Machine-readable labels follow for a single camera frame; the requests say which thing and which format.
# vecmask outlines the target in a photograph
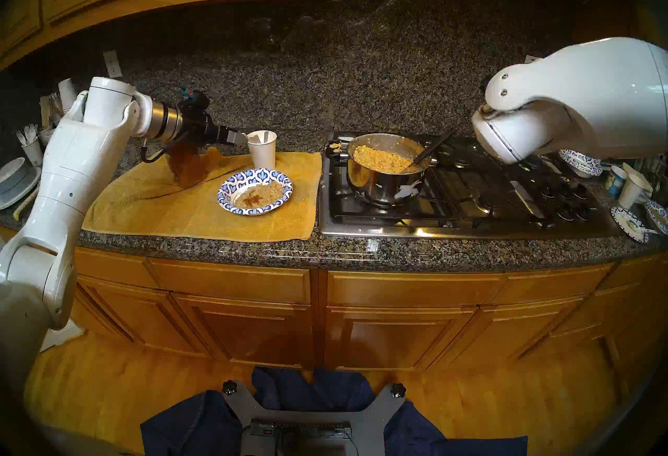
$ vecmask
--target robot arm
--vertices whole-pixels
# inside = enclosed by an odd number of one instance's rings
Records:
[[[95,77],[55,130],[30,217],[0,252],[0,374],[16,393],[22,393],[47,328],[57,330],[68,321],[81,225],[129,138],[177,141],[187,134],[232,144],[244,139],[214,126],[204,110],[208,99],[192,95],[173,109],[129,84]]]
[[[668,52],[641,40],[587,42],[509,66],[485,100],[474,130],[504,163],[557,149],[599,158],[668,149]]]

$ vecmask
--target paper plate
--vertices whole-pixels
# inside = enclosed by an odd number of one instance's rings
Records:
[[[603,169],[600,167],[600,159],[594,159],[588,155],[564,149],[559,151],[559,157],[573,169],[579,170],[585,175],[600,175],[603,173]]]
[[[263,208],[238,208],[234,206],[236,198],[248,188],[257,185],[268,185],[271,181],[276,181],[283,187],[283,196],[278,201]],[[292,181],[284,173],[278,170],[254,168],[236,173],[225,179],[218,190],[218,204],[233,214],[262,215],[282,206],[292,196],[292,191]]]
[[[647,201],[645,209],[647,210],[647,217],[657,225],[661,233],[668,235],[668,212],[666,212],[666,209],[654,201]]]
[[[613,219],[619,227],[622,228],[623,232],[626,233],[633,240],[646,244],[649,241],[649,233],[639,232],[634,229],[631,225],[635,227],[640,227],[644,229],[643,223],[641,220],[632,214],[628,209],[620,208],[615,206],[610,210],[610,214],[613,216]]]

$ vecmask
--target white paper cup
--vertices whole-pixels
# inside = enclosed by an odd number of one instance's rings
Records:
[[[266,143],[263,143],[265,132],[268,132]],[[255,168],[276,168],[276,133],[271,131],[255,131],[247,135],[248,149],[253,157]]]
[[[72,79],[65,79],[58,82],[58,92],[60,93],[60,102],[63,104],[63,111],[67,112],[74,100],[77,99],[77,91],[74,88]]]
[[[638,197],[640,197],[643,190],[643,180],[634,173],[629,174],[629,178],[624,183],[622,193],[619,196],[619,205],[624,209],[629,209]]]
[[[23,151],[34,167],[38,167],[42,164],[43,157],[41,154],[41,147],[39,146],[39,140],[37,138],[35,138],[35,141],[32,143],[23,147]]]

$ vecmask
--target granite backsplash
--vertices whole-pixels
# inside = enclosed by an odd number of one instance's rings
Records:
[[[170,102],[173,89],[153,89],[200,88],[230,126],[472,135],[483,77],[569,44],[572,17],[564,0],[205,4],[82,30],[10,71],[44,94],[67,77],[84,89],[115,49],[120,80]],[[5,129],[39,119],[37,101],[9,112]]]

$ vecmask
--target granite countertop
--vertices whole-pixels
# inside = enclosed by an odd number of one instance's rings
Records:
[[[277,130],[279,151],[320,152],[326,133]],[[114,177],[139,163],[132,139]],[[224,155],[247,153],[245,147],[222,147]],[[595,182],[591,189],[601,204],[611,200]],[[19,229],[27,218],[12,219],[15,206],[0,211],[0,225]],[[413,240],[325,237],[315,229],[309,240],[247,244],[200,238],[97,234],[82,231],[80,246],[158,258],[262,265],[284,268],[327,268],[367,271],[511,271],[600,264],[668,250],[668,240],[652,235],[639,244],[618,236],[566,240]]]

